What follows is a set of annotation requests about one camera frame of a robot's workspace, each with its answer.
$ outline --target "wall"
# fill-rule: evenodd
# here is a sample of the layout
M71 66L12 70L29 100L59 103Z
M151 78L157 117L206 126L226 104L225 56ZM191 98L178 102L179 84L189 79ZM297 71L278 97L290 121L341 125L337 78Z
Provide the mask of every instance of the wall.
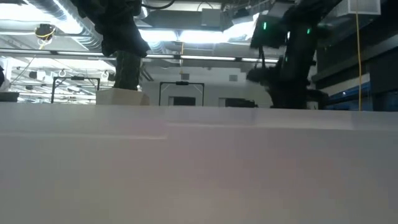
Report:
M372 60L369 72L372 78L372 92L384 93L398 89L398 49L391 50Z
M197 99L197 106L201 106L202 93L194 86L162 85L162 98L160 104L167 106L171 96L189 96ZM151 105L159 104L159 82L148 82L142 84L142 90L150 98ZM220 98L244 98L254 100L261 108L269 108L272 105L269 94L264 87L248 83L247 85L220 85L205 84L205 106L218 106Z
M367 83L367 82L370 82L370 75L368 73L362 75L362 84ZM358 85L359 85L359 77L341 82L341 83L333 85L333 86L326 87L326 88L322 89L322 91L324 91L325 93L329 94L329 96L331 96L336 93L340 93L342 91L356 87Z
M381 7L381 16L361 29L361 49L365 50L398 34L397 6L397 1L387 1ZM350 21L350 23L354 26L355 20ZM341 42L329 47L321 47L317 52L318 69L319 72L322 72L358 54L357 35L354 32Z
M159 83L180 81L181 71L190 74L189 82L205 84L205 106L218 106L220 98L254 100L261 108L269 108L272 105L271 98L264 87L247 82L246 73L238 68L149 67L147 71L155 81L142 83L142 90L149 96L152 105L159 104ZM230 82L230 75L237 75L238 80ZM169 85L162 92L161 105L167 106L170 96L189 96L197 98L197 106L201 106L202 96L199 90L191 85Z

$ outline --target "exposed ductwork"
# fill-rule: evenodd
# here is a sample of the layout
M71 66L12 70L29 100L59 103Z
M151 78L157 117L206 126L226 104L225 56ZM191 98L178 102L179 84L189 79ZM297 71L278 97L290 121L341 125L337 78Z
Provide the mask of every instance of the exposed ductwork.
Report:
M81 28L81 36L74 37L82 46L92 52L101 52L102 37L96 33L90 21L84 21L77 13L77 9L66 0L27 0L27 2L44 13L52 15L62 22L77 23Z

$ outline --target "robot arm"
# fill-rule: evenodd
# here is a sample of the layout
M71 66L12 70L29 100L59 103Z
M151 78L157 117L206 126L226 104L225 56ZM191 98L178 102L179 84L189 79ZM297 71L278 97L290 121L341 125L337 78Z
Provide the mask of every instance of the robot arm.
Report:
M311 96L324 94L308 90L308 73L312 65L318 39L327 30L319 22L342 0L303 0L292 6L279 19L260 16L253 34L251 47L279 48L286 45L286 51L274 68L255 68L247 79L267 87L275 108L306 109Z
M129 52L138 57L146 57L150 50L134 22L134 16L141 13L141 6L149 9L165 9L141 4L141 0L71 0L78 8L81 17L88 17L95 30L103 35L102 51L109 57L117 50Z

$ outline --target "ceiling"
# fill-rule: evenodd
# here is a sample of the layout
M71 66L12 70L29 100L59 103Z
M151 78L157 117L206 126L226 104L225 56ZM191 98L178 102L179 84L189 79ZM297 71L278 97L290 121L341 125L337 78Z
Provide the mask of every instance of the ceiling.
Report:
M50 0L58 1L64 6L68 7L67 11L70 13L73 22L66 23L65 21L57 20L48 13L37 9L36 7L28 5L17 4L0 4L0 48L3 49L39 49L42 45L38 38L34 35L34 29L39 24L53 24L58 27L54 38L51 43L43 46L44 50L54 51L76 51L87 52L90 51L86 45L81 43L82 36L79 34L82 27L89 27L92 32L92 24L85 19L81 21L77 15L77 10L70 7L69 0ZM169 0L147 0L147 4L151 6L163 6ZM167 10L149 11L148 16L143 19L137 19L136 24L142 30L172 30L177 38L182 38L183 32L186 30L208 30L212 32L221 33L231 28L232 16L238 9L248 7L248 11L255 15L259 12L264 12L270 7L269 0L212 0L210 2L200 2L195 0L176 1L176 3ZM222 19L217 26L208 26L209 21L207 17L214 16L221 12ZM171 41L159 41L162 51L153 50L155 54L181 54L184 55L197 55L197 56L218 56L218 57L247 57L257 58L258 53L248 47L250 37L247 34L252 33L254 28L254 20L248 22L245 26L235 27L231 34L241 32L241 37L233 39L227 37L227 42L214 42L200 44L196 41L186 42L184 44ZM281 49L265 49L265 55L269 58L279 58L284 53L284 48ZM8 57L10 64L12 64L12 89L30 95L32 99L37 102L48 102L49 94L51 93L50 86L52 84L52 76L57 76L60 71L66 72L66 77L72 75L81 75L91 78L102 78L103 88L109 88L113 85L112 82L107 81L107 75L115 72L115 64L108 60L78 60L78 59L59 59L59 58L35 58L32 57ZM193 80L201 82L219 83L220 85L236 85L231 83L226 77L216 75L219 72L217 69L231 68L234 73L244 77L246 71L252 68L252 63L239 63L239 62L215 62L204 60L161 60L151 59L144 60L147 72L155 81L178 81L180 80L180 71L185 70L190 73ZM24 68L29 65L29 69L22 73ZM45 78L42 80L29 78L30 71L40 71L45 73ZM92 93L94 93L94 84L91 81L74 82L67 81L67 85L61 84L55 93L57 94L56 101L58 102L72 102L72 103L93 103ZM81 85L82 91L76 93L70 91L68 85L77 84ZM33 90L28 90L26 85L34 86ZM81 95L82 100L68 100L69 95Z

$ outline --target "pipe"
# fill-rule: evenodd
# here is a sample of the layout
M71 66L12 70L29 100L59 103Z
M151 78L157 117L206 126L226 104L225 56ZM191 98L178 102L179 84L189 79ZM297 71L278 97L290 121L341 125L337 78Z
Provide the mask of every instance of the pipe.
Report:
M2 30L0 29L0 35L35 35L35 32L30 30ZM58 32L54 33L56 37L70 37L70 38L90 38L90 35L85 34L60 34Z
M39 87L51 87L52 83L13 83L12 86L39 86ZM97 88L94 85L76 85L78 88ZM112 85L101 85L99 88L112 88Z
M114 57L105 57L95 52L69 52L69 51L49 51L49 50L32 50L32 49L2 49L0 54L8 57L33 57L36 58L64 58L64 59L85 59L85 60L115 60ZM149 54L145 58L148 59L172 59L172 60L207 60L218 62L238 62L238 63L261 63L258 58L241 58L241 57L215 57L201 55L159 55ZM266 58L266 63L276 64L279 58Z
M148 45L153 54L159 54L159 55L173 54L171 50L166 49L163 42L148 42ZM170 63L180 63L180 60L175 60L175 59L164 59L164 60Z
M70 1L67 0L26 0L46 14L62 22L77 23L86 37L73 37L82 46L92 52L101 52L102 37L94 30L92 23L83 20Z

